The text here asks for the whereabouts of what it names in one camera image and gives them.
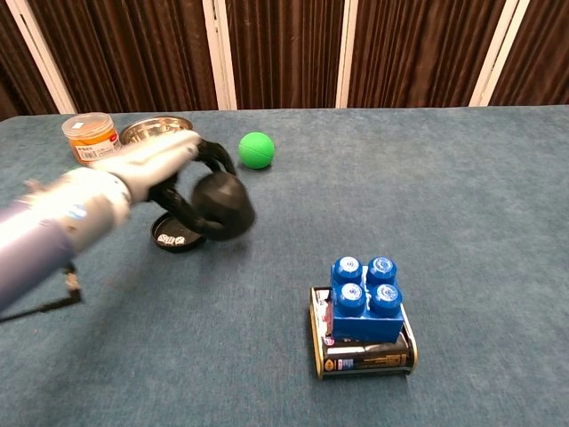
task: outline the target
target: blue lego block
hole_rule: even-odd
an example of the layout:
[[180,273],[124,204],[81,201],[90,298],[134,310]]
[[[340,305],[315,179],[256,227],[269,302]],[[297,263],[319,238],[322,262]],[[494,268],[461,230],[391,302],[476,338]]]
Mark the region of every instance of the blue lego block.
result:
[[403,327],[397,266],[386,257],[368,265],[351,256],[331,267],[334,339],[395,342]]

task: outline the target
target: metal bowl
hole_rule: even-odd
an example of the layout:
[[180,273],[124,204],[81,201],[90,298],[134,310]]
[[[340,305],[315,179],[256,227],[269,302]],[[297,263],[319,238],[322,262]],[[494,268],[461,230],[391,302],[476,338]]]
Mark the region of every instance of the metal bowl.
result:
[[194,126],[189,120],[182,117],[158,116],[140,120],[125,127],[119,138],[121,144],[129,145],[158,135],[164,135],[165,133],[178,132],[182,129],[191,131],[194,129]]

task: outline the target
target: green ball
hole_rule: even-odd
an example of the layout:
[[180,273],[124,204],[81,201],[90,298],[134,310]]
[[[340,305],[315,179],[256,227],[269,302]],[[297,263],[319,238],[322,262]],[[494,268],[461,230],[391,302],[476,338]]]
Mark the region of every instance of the green ball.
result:
[[263,132],[251,132],[239,143],[239,158],[252,169],[262,169],[270,165],[275,155],[275,144]]

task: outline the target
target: orange lid container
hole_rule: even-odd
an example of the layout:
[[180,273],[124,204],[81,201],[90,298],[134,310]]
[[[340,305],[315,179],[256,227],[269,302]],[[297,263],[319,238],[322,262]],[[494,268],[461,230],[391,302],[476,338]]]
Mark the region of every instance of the orange lid container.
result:
[[100,160],[121,149],[113,119],[106,113],[71,117],[61,125],[77,161],[83,165]]

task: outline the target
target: battery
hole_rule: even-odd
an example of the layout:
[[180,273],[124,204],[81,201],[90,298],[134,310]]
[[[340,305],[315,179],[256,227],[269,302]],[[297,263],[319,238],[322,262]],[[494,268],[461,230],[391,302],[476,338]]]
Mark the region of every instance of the battery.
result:
[[419,363],[419,351],[403,304],[401,312],[404,323],[396,342],[334,340],[330,334],[333,327],[332,288],[310,288],[310,323],[318,378],[410,374]]

